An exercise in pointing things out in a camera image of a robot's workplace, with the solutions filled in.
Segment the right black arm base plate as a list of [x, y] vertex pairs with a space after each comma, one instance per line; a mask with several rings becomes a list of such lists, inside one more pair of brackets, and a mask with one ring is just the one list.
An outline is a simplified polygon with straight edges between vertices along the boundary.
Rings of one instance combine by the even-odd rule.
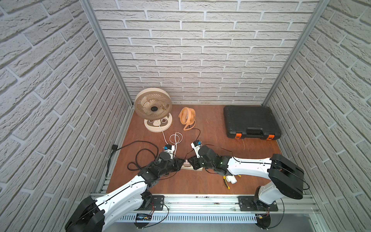
[[238, 206], [240, 207], [240, 211], [242, 212], [277, 212], [278, 206], [276, 202], [273, 202], [270, 205], [267, 205], [265, 203], [261, 203], [259, 201], [254, 201], [254, 196], [238, 196]]

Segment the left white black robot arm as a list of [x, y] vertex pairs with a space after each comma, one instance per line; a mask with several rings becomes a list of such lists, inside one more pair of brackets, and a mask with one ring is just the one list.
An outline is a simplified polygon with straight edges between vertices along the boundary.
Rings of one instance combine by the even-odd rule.
[[184, 159], [169, 152], [159, 156], [128, 183], [97, 199], [87, 197], [79, 204], [65, 225], [67, 232], [103, 232], [118, 219], [142, 205], [148, 206], [151, 193], [162, 176], [178, 172]]

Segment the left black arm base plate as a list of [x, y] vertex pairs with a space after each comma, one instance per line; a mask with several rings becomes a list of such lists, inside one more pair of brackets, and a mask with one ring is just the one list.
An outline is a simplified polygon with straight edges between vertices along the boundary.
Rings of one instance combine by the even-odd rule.
[[151, 195], [151, 198], [146, 198], [137, 211], [162, 211], [164, 198], [164, 195]]

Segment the beige red power strip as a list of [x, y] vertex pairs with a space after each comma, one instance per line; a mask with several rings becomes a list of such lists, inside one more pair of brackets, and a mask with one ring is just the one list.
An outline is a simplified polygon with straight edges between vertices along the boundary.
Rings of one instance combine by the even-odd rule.
[[186, 166], [184, 166], [184, 165], [181, 167], [181, 169], [184, 169], [184, 170], [191, 170], [191, 171], [202, 171], [202, 170], [203, 170], [202, 167], [199, 168], [199, 169], [197, 169], [197, 170], [195, 170], [192, 166], [186, 167]]

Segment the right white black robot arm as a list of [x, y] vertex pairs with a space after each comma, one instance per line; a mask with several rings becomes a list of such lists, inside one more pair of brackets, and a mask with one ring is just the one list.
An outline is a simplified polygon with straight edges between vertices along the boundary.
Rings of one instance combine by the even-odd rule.
[[299, 166], [282, 156], [273, 154], [264, 159], [242, 159], [234, 156], [219, 156], [206, 145], [192, 145], [195, 156], [187, 159], [193, 169], [211, 169], [224, 176], [232, 184], [236, 176], [246, 175], [270, 180], [264, 186], [257, 187], [255, 204], [271, 205], [283, 197], [300, 200], [303, 198], [305, 184], [304, 171]]

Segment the white pipe elbow fitting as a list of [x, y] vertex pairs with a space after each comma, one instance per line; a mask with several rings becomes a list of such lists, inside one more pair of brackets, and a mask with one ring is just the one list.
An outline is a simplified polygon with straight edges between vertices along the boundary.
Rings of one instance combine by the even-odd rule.
[[235, 184], [237, 182], [237, 179], [235, 176], [226, 176], [226, 181], [231, 184]]

